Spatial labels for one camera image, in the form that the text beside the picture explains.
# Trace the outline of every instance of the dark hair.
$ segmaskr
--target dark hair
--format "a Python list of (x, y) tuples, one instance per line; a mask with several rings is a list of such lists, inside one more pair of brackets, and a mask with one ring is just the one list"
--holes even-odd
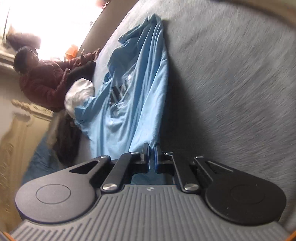
[(16, 55), (15, 55), (15, 60), (13, 63), (13, 68), (15, 69), (16, 72), (20, 74), (25, 74), (27, 73), (27, 66), (26, 66), (26, 57), (28, 53), (33, 53), (34, 50), (32, 50), (30, 47), (25, 46), (20, 48)]
[(39, 49), (41, 45), (41, 38), (29, 33), (8, 32), (6, 41), (14, 51), (18, 51), (24, 46), (29, 46), (32, 50)]

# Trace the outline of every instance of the maroon jacket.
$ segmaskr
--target maroon jacket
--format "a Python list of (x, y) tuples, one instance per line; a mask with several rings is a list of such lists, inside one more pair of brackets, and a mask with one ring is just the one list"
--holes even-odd
[(64, 109), (67, 74), (75, 67), (94, 60), (98, 51), (85, 54), (83, 63), (80, 57), (65, 62), (41, 60), (40, 66), (21, 76), (20, 88), (30, 101), (52, 111), (60, 111)]

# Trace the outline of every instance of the gray surface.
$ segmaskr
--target gray surface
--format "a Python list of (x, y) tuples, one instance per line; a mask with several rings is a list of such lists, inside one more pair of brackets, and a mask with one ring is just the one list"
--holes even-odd
[(280, 222), (295, 230), (295, 31), (229, 3), (140, 0), (102, 50), (96, 87), (119, 36), (152, 13), (164, 21), (170, 60), (162, 149), (276, 183), (288, 201)]
[(16, 241), (283, 241), (288, 233), (276, 222), (257, 227), (228, 223), (202, 198), (175, 185), (126, 185), (102, 196), (76, 222), (37, 226), (28, 221), (12, 233)]
[(89, 139), (85, 135), (81, 135), (78, 156), (74, 161), (74, 165), (83, 163), (92, 159)]

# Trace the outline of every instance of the white cloth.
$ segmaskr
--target white cloth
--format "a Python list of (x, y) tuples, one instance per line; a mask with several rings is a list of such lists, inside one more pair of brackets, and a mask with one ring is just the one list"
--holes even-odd
[(66, 94), (64, 105), (68, 114), (75, 119), (74, 108), (83, 105), (84, 101), (94, 96), (94, 85), (81, 78), (74, 82)]

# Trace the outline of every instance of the circular pad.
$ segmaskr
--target circular pad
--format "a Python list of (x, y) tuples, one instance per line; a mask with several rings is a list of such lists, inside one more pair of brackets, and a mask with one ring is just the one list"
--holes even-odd
[(240, 225), (278, 220), (286, 206), (286, 196), (278, 186), (243, 172), (216, 175), (205, 200), (214, 213)]
[(71, 190), (60, 184), (50, 184), (39, 188), (36, 197), (46, 204), (58, 204), (66, 201), (71, 195)]

